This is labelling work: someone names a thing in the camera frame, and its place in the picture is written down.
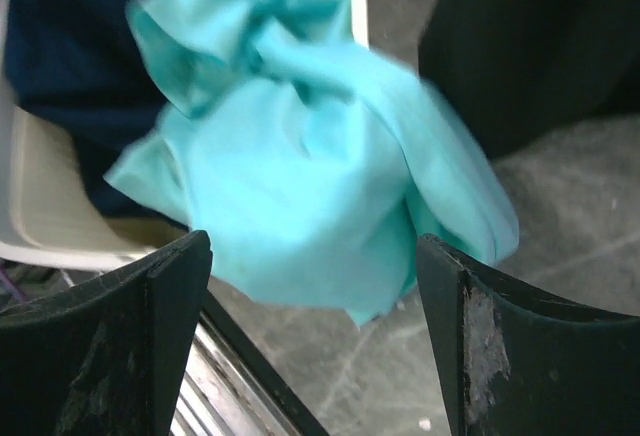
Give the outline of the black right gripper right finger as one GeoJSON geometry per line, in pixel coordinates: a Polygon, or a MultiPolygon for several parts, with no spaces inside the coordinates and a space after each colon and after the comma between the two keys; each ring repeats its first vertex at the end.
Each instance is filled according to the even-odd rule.
{"type": "Polygon", "coordinates": [[[639,320],[417,243],[419,292],[455,435],[635,435],[639,320]]]}

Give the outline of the teal t shirt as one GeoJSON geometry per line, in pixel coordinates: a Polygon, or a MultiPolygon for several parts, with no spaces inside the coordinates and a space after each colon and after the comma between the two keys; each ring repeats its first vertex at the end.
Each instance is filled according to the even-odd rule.
{"type": "Polygon", "coordinates": [[[213,274],[251,299],[357,324],[415,283],[432,233],[494,264],[515,211],[436,88],[356,42],[351,0],[131,0],[166,97],[106,181],[208,233],[213,274]]]}

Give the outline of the black t shirt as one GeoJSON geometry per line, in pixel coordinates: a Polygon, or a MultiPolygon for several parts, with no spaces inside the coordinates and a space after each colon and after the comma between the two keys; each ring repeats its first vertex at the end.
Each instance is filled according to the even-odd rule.
{"type": "Polygon", "coordinates": [[[490,158],[591,117],[639,110],[639,0],[438,0],[432,81],[490,158]]]}

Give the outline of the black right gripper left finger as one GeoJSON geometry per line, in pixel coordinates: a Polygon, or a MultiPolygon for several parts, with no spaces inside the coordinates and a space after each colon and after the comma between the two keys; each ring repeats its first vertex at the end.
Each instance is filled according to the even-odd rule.
{"type": "Polygon", "coordinates": [[[212,266],[192,232],[1,314],[5,435],[166,435],[212,266]]]}

